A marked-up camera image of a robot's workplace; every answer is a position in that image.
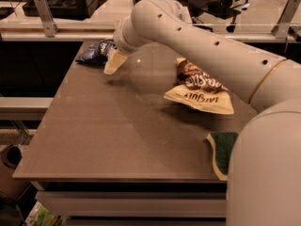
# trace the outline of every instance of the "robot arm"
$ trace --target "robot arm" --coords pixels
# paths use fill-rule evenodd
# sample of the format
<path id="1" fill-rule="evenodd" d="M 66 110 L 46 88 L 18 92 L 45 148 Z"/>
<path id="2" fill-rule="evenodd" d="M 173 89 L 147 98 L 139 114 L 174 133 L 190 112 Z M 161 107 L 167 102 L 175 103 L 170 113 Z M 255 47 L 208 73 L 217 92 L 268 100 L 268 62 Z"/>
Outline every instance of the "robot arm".
<path id="1" fill-rule="evenodd" d="M 296 72 L 299 64 L 193 27 L 180 19 L 181 9 L 182 5 L 172 0 L 140 1 L 131 17 L 117 28 L 117 47 L 132 53 L 151 41 L 167 45 L 211 76 L 218 76 L 258 112 L 295 96 L 301 89 Z"/>
<path id="2" fill-rule="evenodd" d="M 117 28 L 117 47 L 167 45 L 261 112 L 231 154 L 227 225 L 301 225 L 301 66 L 186 24 L 179 10 L 175 1 L 140 1 Z"/>

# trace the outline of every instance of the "snack bag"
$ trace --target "snack bag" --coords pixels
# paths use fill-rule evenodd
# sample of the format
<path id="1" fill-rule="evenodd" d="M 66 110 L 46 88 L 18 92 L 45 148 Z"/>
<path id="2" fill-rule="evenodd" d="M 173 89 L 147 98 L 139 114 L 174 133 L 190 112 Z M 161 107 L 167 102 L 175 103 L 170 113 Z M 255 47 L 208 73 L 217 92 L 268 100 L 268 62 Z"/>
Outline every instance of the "snack bag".
<path id="1" fill-rule="evenodd" d="M 178 59 L 177 79 L 179 85 L 165 93 L 166 99 L 201 111 L 234 113 L 228 89 L 187 59 Z"/>
<path id="2" fill-rule="evenodd" d="M 116 47 L 113 39 L 108 39 L 92 44 L 75 61 L 81 64 L 104 64 L 103 72 L 113 74 L 126 59 L 127 56 Z"/>

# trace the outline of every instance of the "brown table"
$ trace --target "brown table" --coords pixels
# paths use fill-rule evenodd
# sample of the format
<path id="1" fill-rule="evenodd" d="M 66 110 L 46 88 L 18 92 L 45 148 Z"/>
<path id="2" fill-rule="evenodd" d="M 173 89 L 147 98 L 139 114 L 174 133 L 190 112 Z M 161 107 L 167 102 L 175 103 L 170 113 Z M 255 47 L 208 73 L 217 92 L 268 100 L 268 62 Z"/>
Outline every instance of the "brown table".
<path id="1" fill-rule="evenodd" d="M 152 43 L 114 75 L 73 62 L 14 178 L 32 181 L 44 196 L 51 182 L 220 184 L 205 138 L 211 131 L 240 132 L 256 113 L 233 94 L 234 115 L 164 99 L 176 85 L 177 57 Z"/>

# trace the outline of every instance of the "table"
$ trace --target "table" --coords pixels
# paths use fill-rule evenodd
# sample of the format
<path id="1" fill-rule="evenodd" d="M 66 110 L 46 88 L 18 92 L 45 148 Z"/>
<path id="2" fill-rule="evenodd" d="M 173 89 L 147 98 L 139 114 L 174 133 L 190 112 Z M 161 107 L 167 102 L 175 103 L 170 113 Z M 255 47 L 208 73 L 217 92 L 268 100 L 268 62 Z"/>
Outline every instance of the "table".
<path id="1" fill-rule="evenodd" d="M 54 18 L 59 33 L 54 38 L 47 38 L 40 17 L 24 15 L 24 4 L 14 2 L 16 13 L 0 21 L 2 40 L 82 41 L 109 38 L 115 29 L 116 19 L 129 16 L 134 5 L 133 0 L 107 0 L 90 18 L 83 21 Z M 9 6 L 9 3 L 0 2 L 0 6 Z"/>
<path id="2" fill-rule="evenodd" d="M 61 215 L 223 218 L 226 185 L 205 138 L 240 132 L 256 112 L 234 94 L 227 116 L 164 99 L 177 57 L 151 43 L 114 75 L 74 61 L 13 177 Z"/>

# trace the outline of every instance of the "desk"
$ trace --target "desk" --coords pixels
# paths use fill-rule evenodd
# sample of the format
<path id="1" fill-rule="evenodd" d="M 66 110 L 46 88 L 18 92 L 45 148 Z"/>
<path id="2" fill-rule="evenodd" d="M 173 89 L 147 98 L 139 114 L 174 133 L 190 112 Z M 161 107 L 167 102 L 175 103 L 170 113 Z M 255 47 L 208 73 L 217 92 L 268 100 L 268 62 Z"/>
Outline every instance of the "desk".
<path id="1" fill-rule="evenodd" d="M 7 6 L 8 2 L 0 2 L 0 6 Z M 24 3 L 16 4 L 16 14 L 12 13 L 0 21 L 2 40 L 55 40 L 82 41 L 100 40 L 112 37 L 116 19 L 130 15 L 133 0 L 107 0 L 89 19 L 75 21 L 56 19 L 54 22 L 60 32 L 54 38 L 46 38 L 40 17 L 27 17 L 22 8 Z"/>
<path id="2" fill-rule="evenodd" d="M 90 44 L 84 42 L 79 53 Z M 224 217 L 225 191 L 214 189 L 225 183 L 214 174 L 205 138 L 210 131 L 240 132 L 256 113 L 234 94 L 235 114 L 227 116 L 164 99 L 175 86 L 179 56 L 148 44 L 111 76 L 102 67 L 73 62 L 14 178 L 32 181 L 38 199 L 56 214 Z M 111 188 L 102 190 L 107 183 Z M 143 195 L 120 192 L 130 184 Z M 153 194 L 143 189 L 160 184 L 165 189 L 152 188 Z M 141 200 L 145 207 L 138 206 Z"/>

